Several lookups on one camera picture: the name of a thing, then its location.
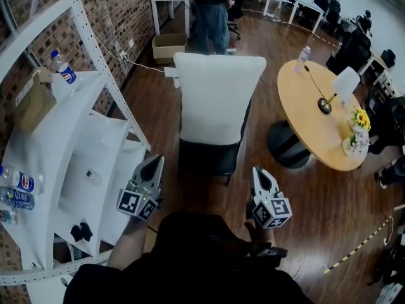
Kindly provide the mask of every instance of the plastic water bottle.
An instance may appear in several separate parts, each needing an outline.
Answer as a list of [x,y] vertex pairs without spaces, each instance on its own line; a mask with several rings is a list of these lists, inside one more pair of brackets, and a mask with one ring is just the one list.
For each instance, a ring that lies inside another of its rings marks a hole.
[[0,187],[0,202],[24,210],[32,210],[35,206],[34,197],[31,194],[8,187]]
[[76,73],[72,70],[72,68],[69,66],[69,63],[66,61],[65,56],[60,54],[58,50],[55,49],[51,53],[51,59],[52,70],[61,74],[66,83],[70,86],[72,92],[80,90],[80,88],[83,86],[82,79],[76,76]]
[[44,185],[39,181],[39,179],[34,180],[34,178],[16,170],[10,165],[0,165],[0,175],[3,178],[4,184],[8,187],[18,188],[26,193],[36,195],[44,192]]
[[18,222],[17,217],[17,212],[14,209],[0,210],[0,222],[2,223],[16,225]]
[[311,48],[309,46],[304,47],[298,57],[297,64],[294,67],[295,71],[301,71],[301,69],[304,67],[305,62],[309,60],[310,55]]

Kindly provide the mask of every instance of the desk lamp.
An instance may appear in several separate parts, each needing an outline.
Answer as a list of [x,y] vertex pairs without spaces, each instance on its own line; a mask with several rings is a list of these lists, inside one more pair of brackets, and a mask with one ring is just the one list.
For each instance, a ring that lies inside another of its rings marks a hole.
[[318,107],[324,114],[330,114],[332,112],[332,105],[330,104],[336,96],[339,96],[342,100],[342,104],[348,103],[350,97],[358,86],[360,77],[351,67],[344,69],[337,78],[332,82],[332,86],[335,88],[336,93],[329,99],[321,98],[318,100]]

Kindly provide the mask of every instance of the white chair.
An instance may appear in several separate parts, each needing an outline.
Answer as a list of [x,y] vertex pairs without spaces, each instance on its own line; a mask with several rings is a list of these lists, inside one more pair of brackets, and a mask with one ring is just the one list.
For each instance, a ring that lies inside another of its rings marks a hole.
[[173,59],[182,92],[179,172],[225,176],[228,184],[266,60],[189,53]]

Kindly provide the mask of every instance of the blue bottle cap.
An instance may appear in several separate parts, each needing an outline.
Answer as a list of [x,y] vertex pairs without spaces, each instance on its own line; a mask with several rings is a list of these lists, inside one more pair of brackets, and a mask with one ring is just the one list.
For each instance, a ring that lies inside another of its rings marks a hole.
[[54,49],[53,51],[52,51],[52,53],[51,53],[51,57],[52,58],[54,58],[56,55],[58,55],[59,54],[59,52],[58,52],[58,50],[57,49]]

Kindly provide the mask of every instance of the cardboard box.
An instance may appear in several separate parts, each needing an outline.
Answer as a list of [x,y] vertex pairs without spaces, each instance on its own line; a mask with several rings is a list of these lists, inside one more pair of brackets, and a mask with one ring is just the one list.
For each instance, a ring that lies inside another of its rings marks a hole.
[[153,37],[153,57],[156,64],[173,63],[176,52],[185,52],[187,38],[185,34],[163,34]]
[[36,68],[28,77],[23,91],[16,97],[15,123],[26,134],[31,134],[56,104],[50,88],[51,72]]

